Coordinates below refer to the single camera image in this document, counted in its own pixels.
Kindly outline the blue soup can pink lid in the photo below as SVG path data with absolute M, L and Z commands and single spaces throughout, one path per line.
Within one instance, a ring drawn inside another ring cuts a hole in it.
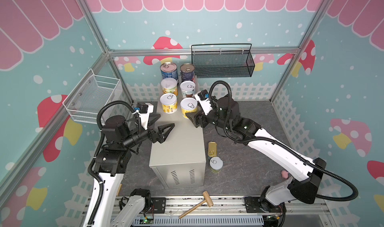
M 165 62 L 160 66 L 162 79 L 173 78 L 179 83 L 178 66 L 173 62 Z

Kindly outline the dark blue chopped tomato can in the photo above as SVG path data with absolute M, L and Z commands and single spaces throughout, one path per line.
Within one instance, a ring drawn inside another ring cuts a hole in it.
M 185 63 L 180 67 L 182 82 L 195 81 L 195 66 L 190 63 Z

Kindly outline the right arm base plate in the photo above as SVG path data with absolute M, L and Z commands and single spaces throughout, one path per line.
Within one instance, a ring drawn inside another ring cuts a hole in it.
M 244 198 L 247 213 L 277 213 L 283 214 L 286 208 L 283 204 L 275 206 L 265 198 L 248 196 Z

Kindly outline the peach fruit can plastic lid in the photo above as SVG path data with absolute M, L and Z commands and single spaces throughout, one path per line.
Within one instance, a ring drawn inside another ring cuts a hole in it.
M 178 82 L 174 78 L 165 78 L 161 81 L 162 91 L 164 94 L 174 94 L 178 96 Z

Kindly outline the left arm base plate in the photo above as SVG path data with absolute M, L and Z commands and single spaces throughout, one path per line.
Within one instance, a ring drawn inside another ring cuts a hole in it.
M 129 198 L 122 197 L 119 201 L 120 210 L 126 206 Z M 164 214 L 166 208 L 166 198 L 145 198 L 145 206 L 144 209 L 140 212 L 140 214 Z

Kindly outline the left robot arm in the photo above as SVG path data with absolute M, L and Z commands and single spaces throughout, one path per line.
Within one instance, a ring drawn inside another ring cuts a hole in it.
M 115 105 L 123 105 L 133 114 L 131 121 L 136 124 L 134 129 L 129 128 L 129 120 L 122 115 L 102 122 L 104 112 Z M 146 140 L 162 144 L 175 127 L 174 123 L 169 123 L 154 130 L 151 126 L 159 118 L 159 114 L 152 115 L 148 103 L 138 103 L 133 108 L 125 101 L 112 101 L 98 112 L 96 121 L 101 137 L 88 166 L 88 173 L 94 179 L 94 189 L 83 224 L 85 227 L 130 227 L 139 214 L 145 216 L 154 212 L 151 192 L 135 189 L 126 203 L 121 202 L 116 218 L 112 217 L 116 196 L 132 154 L 138 154 Z

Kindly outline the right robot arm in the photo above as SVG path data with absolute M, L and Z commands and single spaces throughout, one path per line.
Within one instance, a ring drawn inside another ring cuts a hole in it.
M 259 203 L 263 209 L 269 205 L 298 200 L 305 204 L 313 204 L 315 199 L 334 202 L 348 202 L 356 199 L 358 189 L 348 180 L 326 170 L 326 162 L 321 158 L 306 157 L 281 141 L 274 138 L 266 129 L 255 121 L 241 117 L 240 107 L 232 97 L 232 89 L 225 81 L 216 81 L 213 87 L 223 85 L 228 93 L 219 99 L 213 96 L 213 88 L 195 94 L 200 105 L 196 113 L 188 113 L 187 118 L 195 127 L 205 128 L 211 124 L 223 130 L 227 137 L 237 144 L 244 144 L 279 164 L 291 175 L 287 180 L 275 186 L 267 186 L 263 190 Z M 318 194 L 323 176 L 329 176 L 348 186 L 352 193 L 347 197 L 331 197 Z

